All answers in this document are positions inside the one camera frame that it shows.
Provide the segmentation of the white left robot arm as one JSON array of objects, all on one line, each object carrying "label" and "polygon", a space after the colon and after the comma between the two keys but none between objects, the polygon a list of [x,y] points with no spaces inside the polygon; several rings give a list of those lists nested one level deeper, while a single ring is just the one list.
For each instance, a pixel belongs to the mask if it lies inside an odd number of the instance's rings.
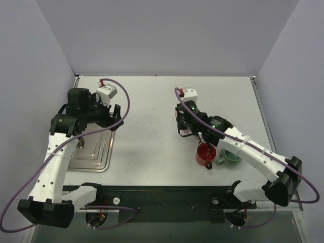
[{"label": "white left robot arm", "polygon": [[119,105],[110,112],[110,100],[115,94],[117,90],[112,85],[101,85],[93,94],[85,88],[68,91],[67,103],[51,120],[45,167],[38,173],[28,199],[20,200],[17,206],[31,223],[67,228],[79,209],[103,205],[99,184],[84,183],[67,195],[62,194],[62,189],[70,160],[87,126],[96,124],[114,131],[123,124]]}]

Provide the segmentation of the teal green mug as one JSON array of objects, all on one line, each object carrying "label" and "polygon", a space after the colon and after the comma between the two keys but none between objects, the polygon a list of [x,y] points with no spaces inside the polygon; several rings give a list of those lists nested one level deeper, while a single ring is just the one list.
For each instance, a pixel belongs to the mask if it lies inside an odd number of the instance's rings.
[{"label": "teal green mug", "polygon": [[216,164],[220,165],[225,162],[227,163],[236,163],[241,161],[241,158],[231,153],[228,150],[222,149],[219,154],[219,158],[216,160]]}]

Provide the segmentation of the brown striped mug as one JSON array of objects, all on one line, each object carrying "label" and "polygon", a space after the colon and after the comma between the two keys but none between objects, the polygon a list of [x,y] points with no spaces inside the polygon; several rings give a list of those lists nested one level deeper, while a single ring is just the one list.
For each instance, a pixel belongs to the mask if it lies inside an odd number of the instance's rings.
[{"label": "brown striped mug", "polygon": [[77,148],[84,148],[85,147],[85,140],[83,137],[78,138]]}]

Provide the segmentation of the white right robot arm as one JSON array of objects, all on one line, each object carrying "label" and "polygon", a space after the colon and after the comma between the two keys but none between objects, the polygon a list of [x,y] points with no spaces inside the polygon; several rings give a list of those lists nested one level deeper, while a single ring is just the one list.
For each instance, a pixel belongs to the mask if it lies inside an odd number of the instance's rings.
[{"label": "white right robot arm", "polygon": [[202,138],[207,148],[219,147],[228,151],[258,170],[264,180],[235,181],[226,194],[226,201],[238,207],[248,201],[268,199],[286,207],[295,194],[300,177],[287,169],[292,167],[301,172],[302,162],[297,157],[278,155],[241,133],[232,123],[220,116],[208,116],[199,111],[194,101],[177,104],[175,108],[178,130]]}]

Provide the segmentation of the red mug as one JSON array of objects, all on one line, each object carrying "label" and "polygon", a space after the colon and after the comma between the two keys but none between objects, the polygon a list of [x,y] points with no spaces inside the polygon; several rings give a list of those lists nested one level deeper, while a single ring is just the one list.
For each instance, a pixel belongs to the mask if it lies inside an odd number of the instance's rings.
[{"label": "red mug", "polygon": [[211,170],[217,155],[216,148],[209,143],[199,142],[196,150],[196,162],[204,166],[207,170]]}]

